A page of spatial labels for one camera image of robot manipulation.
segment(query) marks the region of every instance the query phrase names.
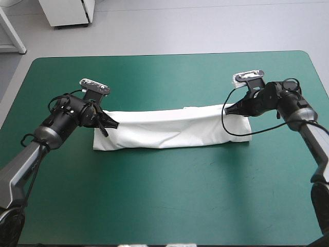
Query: white cloth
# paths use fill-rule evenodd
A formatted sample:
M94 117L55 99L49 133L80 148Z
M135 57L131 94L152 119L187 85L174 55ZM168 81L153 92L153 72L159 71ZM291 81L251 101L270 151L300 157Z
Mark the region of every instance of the white cloth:
M219 104L167 111L105 111L120 124L118 129L106 129L108 137L104 137L96 128L94 149L176 148L250 141L251 136L238 137L225 132L221 120L222 107ZM224 124L232 133L251 132L248 118L244 116L224 116Z

